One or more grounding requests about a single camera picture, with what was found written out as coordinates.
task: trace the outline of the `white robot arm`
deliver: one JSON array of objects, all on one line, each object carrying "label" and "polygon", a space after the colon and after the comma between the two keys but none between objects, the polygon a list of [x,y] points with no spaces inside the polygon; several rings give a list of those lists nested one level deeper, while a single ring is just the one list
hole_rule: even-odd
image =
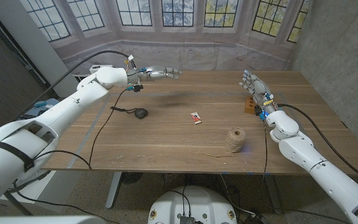
[{"label": "white robot arm", "polygon": [[358,184],[314,148],[311,139],[299,131],[296,121],[278,110],[270,89],[262,80],[246,70],[243,81],[240,86],[253,95],[265,113],[267,124],[274,127],[270,136],[278,143],[280,152],[307,171],[348,219],[358,223]]},{"label": "white robot arm", "polygon": [[178,78],[181,71],[154,66],[142,70],[102,67],[84,78],[77,91],[53,108],[33,119],[14,121],[0,127],[0,196],[16,179],[25,179],[38,171],[56,150],[62,134],[88,109],[118,86],[140,85],[141,80]]}]

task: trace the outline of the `table surface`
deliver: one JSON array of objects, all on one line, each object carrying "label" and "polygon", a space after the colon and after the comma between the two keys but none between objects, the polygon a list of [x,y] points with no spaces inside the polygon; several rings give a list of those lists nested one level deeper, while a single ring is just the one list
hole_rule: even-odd
[{"label": "table surface", "polygon": [[[271,89],[277,103],[289,103],[308,114],[331,144],[358,169],[358,140],[342,124],[299,72],[254,72]],[[249,94],[238,83],[240,71],[184,71],[179,80],[144,82],[140,93],[126,91],[117,107],[145,108],[149,114],[138,119],[134,114],[115,111],[100,132],[91,160],[94,170],[123,172],[193,172],[262,174],[265,167],[263,122],[244,113]],[[106,100],[85,112],[62,136],[58,149],[76,152],[89,160],[92,143],[106,122],[122,88],[113,88]],[[311,123],[298,112],[284,108],[300,123],[322,155],[345,173],[355,173],[335,155]],[[194,124],[190,113],[197,112],[202,123]],[[224,140],[231,127],[246,132],[246,143],[238,153],[211,157],[226,152]],[[267,127],[268,174],[305,175],[306,172],[284,158]],[[55,153],[44,169],[87,170],[75,157]]]}]

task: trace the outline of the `wooden block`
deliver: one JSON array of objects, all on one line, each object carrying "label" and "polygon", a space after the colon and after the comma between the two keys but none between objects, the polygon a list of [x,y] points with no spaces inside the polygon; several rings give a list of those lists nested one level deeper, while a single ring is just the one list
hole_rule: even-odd
[{"label": "wooden block", "polygon": [[252,98],[252,96],[247,96],[246,107],[244,108],[244,113],[255,114],[255,109],[254,109],[255,106],[256,106],[256,103],[255,103],[254,99]]}]

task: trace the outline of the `ball of twine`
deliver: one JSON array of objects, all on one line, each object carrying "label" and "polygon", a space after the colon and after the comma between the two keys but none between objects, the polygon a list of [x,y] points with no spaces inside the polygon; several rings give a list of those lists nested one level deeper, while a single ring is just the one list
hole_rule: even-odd
[{"label": "ball of twine", "polygon": [[229,152],[239,152],[246,141],[246,132],[238,127],[233,127],[227,133],[224,145]]}]

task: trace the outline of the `black computer mouse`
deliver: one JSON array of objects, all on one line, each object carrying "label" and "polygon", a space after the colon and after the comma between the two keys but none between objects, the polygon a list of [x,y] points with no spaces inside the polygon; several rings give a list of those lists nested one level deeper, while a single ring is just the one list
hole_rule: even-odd
[{"label": "black computer mouse", "polygon": [[147,110],[145,110],[144,108],[138,108],[138,109],[135,110],[134,113],[135,113],[135,116],[136,116],[137,118],[143,119],[144,117],[147,116],[147,114],[148,114],[149,112],[147,112]]}]

